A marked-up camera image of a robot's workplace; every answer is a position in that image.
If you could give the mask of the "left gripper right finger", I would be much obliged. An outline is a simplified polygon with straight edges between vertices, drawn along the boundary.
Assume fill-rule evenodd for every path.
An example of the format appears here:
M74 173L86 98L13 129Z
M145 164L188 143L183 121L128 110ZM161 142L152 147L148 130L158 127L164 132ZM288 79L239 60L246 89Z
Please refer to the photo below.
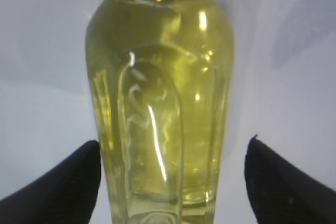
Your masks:
M244 178L258 223L335 223L335 191L296 168L257 136L247 146Z

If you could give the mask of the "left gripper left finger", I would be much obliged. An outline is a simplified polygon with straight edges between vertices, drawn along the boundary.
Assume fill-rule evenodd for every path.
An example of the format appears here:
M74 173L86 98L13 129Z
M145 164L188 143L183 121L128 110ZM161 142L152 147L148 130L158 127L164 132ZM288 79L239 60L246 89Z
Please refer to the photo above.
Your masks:
M101 182L97 141L1 200L1 223L89 223Z

